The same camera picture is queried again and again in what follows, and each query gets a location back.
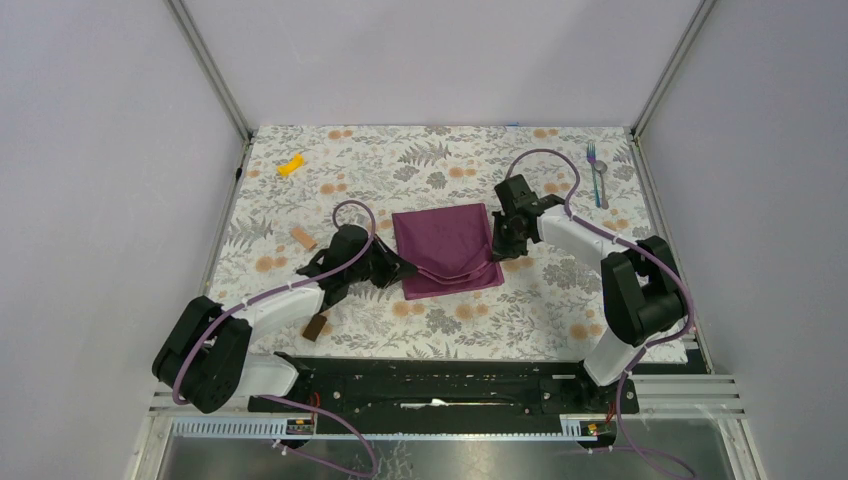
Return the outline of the purple cloth napkin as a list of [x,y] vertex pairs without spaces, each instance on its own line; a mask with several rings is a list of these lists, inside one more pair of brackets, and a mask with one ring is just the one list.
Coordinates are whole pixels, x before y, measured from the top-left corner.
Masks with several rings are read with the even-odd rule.
[[482,203],[392,215],[397,252],[418,267],[402,281],[407,300],[498,287],[500,264],[492,260],[492,231]]

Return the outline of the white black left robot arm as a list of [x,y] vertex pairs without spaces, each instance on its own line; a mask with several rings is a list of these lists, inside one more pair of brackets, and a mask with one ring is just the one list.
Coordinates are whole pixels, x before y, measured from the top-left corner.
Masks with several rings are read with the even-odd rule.
[[261,395],[272,395],[285,410],[299,410],[309,401],[308,381],[282,356],[255,355],[250,347],[329,310],[354,284],[384,289],[417,272],[378,236],[343,225],[328,247],[280,287],[230,308],[207,296],[192,299],[155,356],[152,374],[171,388],[177,404],[205,414],[233,397]]

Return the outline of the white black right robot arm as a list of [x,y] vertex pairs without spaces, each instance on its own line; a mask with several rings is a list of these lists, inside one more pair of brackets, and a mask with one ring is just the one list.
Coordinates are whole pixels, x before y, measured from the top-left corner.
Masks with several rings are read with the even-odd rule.
[[597,412],[613,398],[612,384],[650,346],[692,310],[668,243],[658,236],[630,240],[574,214],[556,195],[537,196],[521,175],[495,187],[495,261],[517,259],[529,243],[565,250],[601,277],[607,331],[583,361],[586,377],[573,386],[575,402]]

